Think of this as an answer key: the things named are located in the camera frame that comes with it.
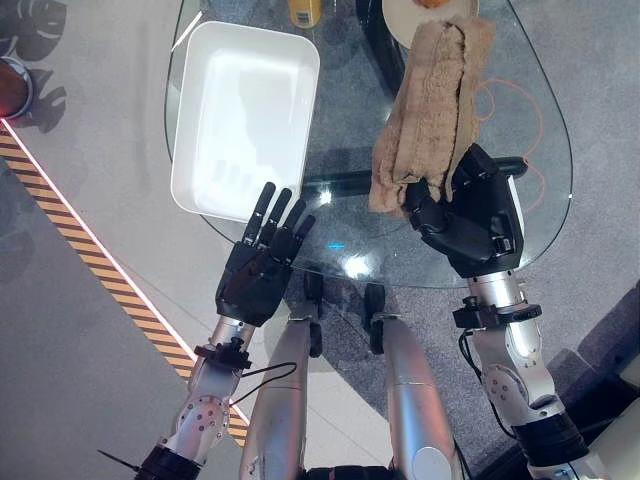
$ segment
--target beige towel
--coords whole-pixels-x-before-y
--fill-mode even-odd
[[[421,25],[385,129],[373,149],[369,206],[401,213],[406,185],[426,178],[451,201],[451,177],[477,137],[474,93],[495,30],[481,18]]]

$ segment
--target yellow and black hazard stripe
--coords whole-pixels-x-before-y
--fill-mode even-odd
[[[40,174],[29,156],[0,124],[0,156],[22,185],[47,214],[60,234],[82,258],[89,270],[100,280],[116,302],[131,317],[142,333],[153,343],[176,373],[185,380],[191,375],[194,361],[178,340],[167,330],[147,303],[138,296],[113,262],[85,231],[73,213],[58,197],[47,180]],[[233,407],[230,412],[229,434],[240,446],[244,446],[247,423],[242,414]]]

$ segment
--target white container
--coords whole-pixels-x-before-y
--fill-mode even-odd
[[[267,181],[297,198],[319,70],[318,51],[303,37],[222,22],[198,26],[178,109],[176,203],[246,222]]]

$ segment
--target silver robotic leg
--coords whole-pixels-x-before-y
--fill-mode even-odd
[[[460,477],[460,464],[431,368],[415,336],[396,315],[377,313],[387,363],[393,466],[407,480]]]
[[[303,469],[310,328],[317,306],[293,312],[269,362],[295,362],[295,372],[260,389],[240,464],[241,480],[295,480]],[[283,373],[276,369],[264,381]]]

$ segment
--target glass tabletop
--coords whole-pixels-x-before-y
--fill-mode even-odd
[[[290,22],[284,0],[184,0],[166,91],[169,151],[173,155],[193,27],[218,20],[302,35],[315,44],[321,63],[302,186],[317,222],[294,266],[388,285],[462,286],[446,257],[425,245],[407,220],[368,208],[372,148],[407,56],[389,34],[380,5],[381,0],[324,0],[319,23],[303,30]],[[571,149],[554,94],[511,3],[481,0],[480,15],[494,22],[496,38],[476,93],[476,143],[493,157],[510,157],[507,168],[528,165],[515,180],[524,213],[523,267],[562,228],[571,201]],[[203,218],[230,241],[239,240],[245,226]]]

